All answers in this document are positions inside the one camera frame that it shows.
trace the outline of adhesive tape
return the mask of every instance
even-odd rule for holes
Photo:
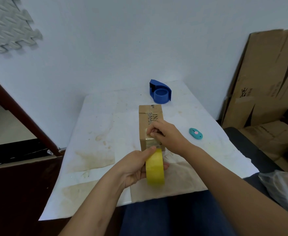
[[[156,149],[155,153],[146,160],[146,178],[149,185],[165,184],[161,149]]]

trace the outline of person's right hand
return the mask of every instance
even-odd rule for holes
[[[168,150],[180,156],[192,145],[173,124],[161,119],[152,122],[147,128],[146,134],[157,139]]]

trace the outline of forearm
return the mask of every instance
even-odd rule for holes
[[[288,234],[288,213],[204,150],[190,146],[182,157],[211,191],[239,235]]]
[[[104,235],[123,191],[121,177],[109,170],[95,185],[59,236]]]

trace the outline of jeans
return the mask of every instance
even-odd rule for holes
[[[208,191],[125,206],[119,236],[231,235],[235,232]]]

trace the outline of person's left arm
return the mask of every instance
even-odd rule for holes
[[[117,162],[95,185],[59,236],[104,235],[122,191],[146,177],[145,161],[156,151],[133,151]],[[169,164],[164,162],[164,169]]]

